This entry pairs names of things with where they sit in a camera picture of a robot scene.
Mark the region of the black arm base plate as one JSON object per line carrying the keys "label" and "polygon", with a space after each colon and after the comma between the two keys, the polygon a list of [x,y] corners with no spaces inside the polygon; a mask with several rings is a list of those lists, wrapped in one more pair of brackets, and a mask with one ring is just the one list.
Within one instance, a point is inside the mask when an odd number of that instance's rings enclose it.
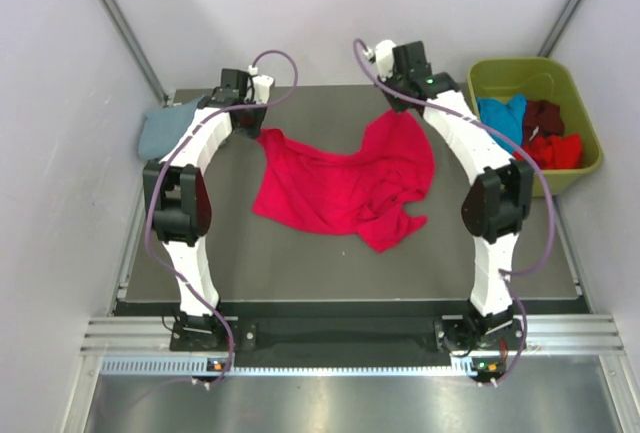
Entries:
{"label": "black arm base plate", "polygon": [[445,366],[464,353],[502,358],[522,337],[516,321],[476,339],[459,317],[245,317],[231,327],[237,368]]}

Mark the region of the left corner aluminium post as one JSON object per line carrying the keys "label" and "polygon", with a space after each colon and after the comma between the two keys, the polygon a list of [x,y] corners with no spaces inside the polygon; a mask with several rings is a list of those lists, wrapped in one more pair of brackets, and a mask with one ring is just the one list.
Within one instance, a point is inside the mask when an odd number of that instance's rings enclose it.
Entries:
{"label": "left corner aluminium post", "polygon": [[140,44],[118,1],[99,0],[99,2],[120,36],[125,48],[133,58],[134,63],[142,74],[147,86],[150,88],[158,102],[161,105],[165,105],[169,100],[169,95],[149,62],[142,45]]}

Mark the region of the corner aluminium post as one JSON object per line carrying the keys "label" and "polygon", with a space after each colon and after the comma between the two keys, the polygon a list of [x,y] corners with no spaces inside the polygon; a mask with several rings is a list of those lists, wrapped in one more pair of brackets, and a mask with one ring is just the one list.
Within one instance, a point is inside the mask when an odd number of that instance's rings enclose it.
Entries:
{"label": "corner aluminium post", "polygon": [[566,0],[563,3],[559,14],[538,49],[538,57],[549,58],[553,54],[584,1],[585,0]]}
{"label": "corner aluminium post", "polygon": [[142,74],[147,86],[150,88],[158,102],[161,105],[165,105],[169,100],[169,95],[149,62],[142,45],[140,44],[118,1],[99,0],[99,2],[120,36],[125,48],[133,58],[134,63]]}

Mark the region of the folded grey-blue t-shirt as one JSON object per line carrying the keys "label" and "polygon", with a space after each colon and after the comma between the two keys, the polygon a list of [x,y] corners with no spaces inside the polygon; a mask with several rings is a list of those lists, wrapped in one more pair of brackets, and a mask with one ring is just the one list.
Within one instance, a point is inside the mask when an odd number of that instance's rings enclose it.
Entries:
{"label": "folded grey-blue t-shirt", "polygon": [[149,161],[169,154],[187,132],[203,99],[200,96],[188,103],[149,111],[138,141],[138,157]]}

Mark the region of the dark maroon t-shirt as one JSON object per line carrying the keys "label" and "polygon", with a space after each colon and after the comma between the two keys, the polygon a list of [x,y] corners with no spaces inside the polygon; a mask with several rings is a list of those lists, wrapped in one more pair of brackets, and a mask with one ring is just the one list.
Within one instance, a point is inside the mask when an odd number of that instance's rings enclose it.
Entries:
{"label": "dark maroon t-shirt", "polygon": [[537,137],[565,134],[560,106],[547,100],[527,101],[522,127],[523,145],[530,144]]}

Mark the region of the right corner aluminium post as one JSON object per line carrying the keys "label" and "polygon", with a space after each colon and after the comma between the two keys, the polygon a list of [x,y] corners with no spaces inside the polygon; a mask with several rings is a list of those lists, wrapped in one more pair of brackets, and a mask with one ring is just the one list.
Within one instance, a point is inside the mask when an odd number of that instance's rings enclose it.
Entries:
{"label": "right corner aluminium post", "polygon": [[538,49],[538,57],[549,58],[553,54],[584,1],[585,0],[566,0],[563,3],[559,14]]}

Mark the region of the aluminium front rail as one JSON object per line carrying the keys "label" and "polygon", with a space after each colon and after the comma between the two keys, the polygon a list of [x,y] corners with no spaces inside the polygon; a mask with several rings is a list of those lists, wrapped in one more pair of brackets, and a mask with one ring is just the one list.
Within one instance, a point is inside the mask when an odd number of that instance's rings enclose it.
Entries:
{"label": "aluminium front rail", "polygon": [[[89,321],[84,353],[165,354],[173,334],[155,317],[104,317]],[[613,318],[602,314],[530,315],[526,355],[621,354],[624,346]]]}

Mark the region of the cyan blue t-shirt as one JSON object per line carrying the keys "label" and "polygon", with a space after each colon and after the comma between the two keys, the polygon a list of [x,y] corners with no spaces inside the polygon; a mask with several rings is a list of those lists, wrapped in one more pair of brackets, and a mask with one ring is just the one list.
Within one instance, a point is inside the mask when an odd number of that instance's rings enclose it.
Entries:
{"label": "cyan blue t-shirt", "polygon": [[476,100],[481,121],[501,133],[518,146],[523,142],[523,120],[527,100],[523,95],[515,95],[506,103],[494,98]]}

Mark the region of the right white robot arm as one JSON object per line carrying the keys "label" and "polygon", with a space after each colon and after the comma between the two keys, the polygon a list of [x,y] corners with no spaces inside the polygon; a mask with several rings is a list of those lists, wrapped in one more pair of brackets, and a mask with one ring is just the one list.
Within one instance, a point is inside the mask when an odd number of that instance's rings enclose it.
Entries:
{"label": "right white robot arm", "polygon": [[461,206],[463,223],[474,239],[474,285],[469,311],[443,327],[442,346],[455,356],[498,342],[513,322],[513,300],[504,273],[529,214],[533,169],[516,160],[482,127],[458,84],[446,72],[433,72],[422,42],[378,43],[372,63],[387,87],[395,110],[413,108],[443,138],[468,177]]}

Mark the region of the bright red t-shirt in bin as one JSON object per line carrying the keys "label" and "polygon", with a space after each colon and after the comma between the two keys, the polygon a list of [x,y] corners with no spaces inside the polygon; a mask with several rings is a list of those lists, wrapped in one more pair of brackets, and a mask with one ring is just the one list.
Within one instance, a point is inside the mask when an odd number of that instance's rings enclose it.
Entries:
{"label": "bright red t-shirt in bin", "polygon": [[583,143],[579,134],[536,136],[522,149],[542,170],[569,170],[582,166]]}

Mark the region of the crimson red t-shirt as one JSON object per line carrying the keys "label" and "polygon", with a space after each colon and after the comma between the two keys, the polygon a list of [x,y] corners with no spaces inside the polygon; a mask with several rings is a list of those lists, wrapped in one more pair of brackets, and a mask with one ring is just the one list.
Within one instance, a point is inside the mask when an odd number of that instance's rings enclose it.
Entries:
{"label": "crimson red t-shirt", "polygon": [[258,139],[266,168],[255,214],[313,234],[357,235],[382,253],[428,222],[407,213],[422,201],[436,173],[431,145],[409,112],[389,110],[365,129],[360,149],[330,153],[276,128]]}

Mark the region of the olive green plastic bin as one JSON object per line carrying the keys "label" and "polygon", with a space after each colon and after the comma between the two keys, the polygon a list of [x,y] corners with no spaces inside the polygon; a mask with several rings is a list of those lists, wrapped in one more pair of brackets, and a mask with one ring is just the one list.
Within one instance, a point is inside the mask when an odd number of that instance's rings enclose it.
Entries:
{"label": "olive green plastic bin", "polygon": [[485,59],[469,69],[467,85],[472,111],[480,121],[478,98],[494,98],[506,103],[520,94],[527,101],[547,100],[560,106],[565,124],[562,137],[579,134],[583,158],[579,169],[541,169],[552,195],[561,194],[599,166],[602,149],[598,138],[570,72],[560,63],[540,57]]}

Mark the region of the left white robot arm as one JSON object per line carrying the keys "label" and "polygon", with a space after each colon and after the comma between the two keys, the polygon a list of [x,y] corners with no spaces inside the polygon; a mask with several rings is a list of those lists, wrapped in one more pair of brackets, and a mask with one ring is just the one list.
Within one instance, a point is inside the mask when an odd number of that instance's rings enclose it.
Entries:
{"label": "left white robot arm", "polygon": [[172,351],[222,351],[228,346],[206,251],[212,208],[204,174],[233,132],[251,138],[259,134],[274,83],[254,66],[223,70],[210,95],[187,104],[189,122],[172,149],[148,161],[143,170],[144,240],[156,238],[164,247],[169,258],[163,264],[180,291],[171,328]]}

